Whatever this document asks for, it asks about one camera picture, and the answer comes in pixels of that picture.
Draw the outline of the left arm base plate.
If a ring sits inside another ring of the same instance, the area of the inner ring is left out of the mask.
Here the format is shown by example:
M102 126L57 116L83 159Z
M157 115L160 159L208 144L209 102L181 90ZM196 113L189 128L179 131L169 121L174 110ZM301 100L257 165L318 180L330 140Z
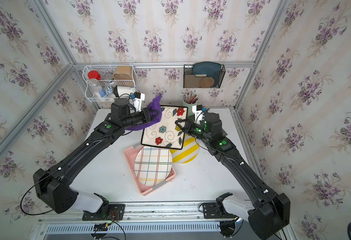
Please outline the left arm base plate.
M121 221L124 216L125 204L109 204L102 206L96 213L84 211L83 221Z

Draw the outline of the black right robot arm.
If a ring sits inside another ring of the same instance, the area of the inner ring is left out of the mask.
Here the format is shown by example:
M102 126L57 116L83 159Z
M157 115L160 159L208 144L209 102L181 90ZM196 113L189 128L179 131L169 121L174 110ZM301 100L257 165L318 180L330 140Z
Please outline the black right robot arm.
M247 221L261 240L269 239L289 225L290 199L269 187L246 163L222 128L219 114L206 112L202 121L177 120L175 124L183 133L201 140L246 192L249 202L232 193L219 196L216 206L222 216L234 215Z

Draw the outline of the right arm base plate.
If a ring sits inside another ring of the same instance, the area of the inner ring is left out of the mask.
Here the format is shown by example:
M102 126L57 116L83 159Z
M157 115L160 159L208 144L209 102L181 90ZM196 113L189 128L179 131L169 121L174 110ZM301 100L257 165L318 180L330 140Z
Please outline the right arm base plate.
M201 203L198 211L203 214L204 219L222 219L222 215L218 212L216 203Z

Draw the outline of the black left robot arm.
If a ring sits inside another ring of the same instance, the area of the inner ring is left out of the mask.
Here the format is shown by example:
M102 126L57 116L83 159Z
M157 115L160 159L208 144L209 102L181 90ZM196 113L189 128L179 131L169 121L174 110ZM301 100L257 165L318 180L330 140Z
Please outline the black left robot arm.
M98 154L114 144L126 130L142 130L160 120L160 97L154 98L141 111L136 110L128 99L115 100L104 121L82 144L49 169L39 169L33 174L36 196L57 214L81 210L105 219L109 215L109 201L106 198L77 191L70 185Z

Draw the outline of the yellow white striped round plate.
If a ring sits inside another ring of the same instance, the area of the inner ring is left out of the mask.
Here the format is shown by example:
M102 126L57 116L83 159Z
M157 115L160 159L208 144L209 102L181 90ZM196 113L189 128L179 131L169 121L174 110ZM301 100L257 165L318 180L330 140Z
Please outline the yellow white striped round plate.
M183 148L181 150L170 150L172 155L172 162L174 164L186 164L193 161L199 153L199 145L195 138L185 135Z

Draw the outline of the purple microfibre cloth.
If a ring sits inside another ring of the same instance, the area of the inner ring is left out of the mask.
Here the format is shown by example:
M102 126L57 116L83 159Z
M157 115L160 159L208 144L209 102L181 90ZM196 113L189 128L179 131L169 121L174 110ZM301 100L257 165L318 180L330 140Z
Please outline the purple microfibre cloth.
M149 116L148 121L145 121L142 124L139 124L137 126L132 126L127 128L128 131L140 131L143 129L146 129L152 125L155 125L161 121L161 116L162 116L162 110L160 106L160 100L161 100L162 95L158 95L155 97L151 103L148 104L148 106L145 108L147 110L147 114Z

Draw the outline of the square floral plate black rim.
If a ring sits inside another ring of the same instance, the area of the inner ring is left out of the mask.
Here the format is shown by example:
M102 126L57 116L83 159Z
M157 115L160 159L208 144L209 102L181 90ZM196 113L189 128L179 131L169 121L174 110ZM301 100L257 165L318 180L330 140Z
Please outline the square floral plate black rim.
M175 123L186 120L188 108L182 106L161 106L161 120L142 132L141 144L143 146L181 150L185 133Z

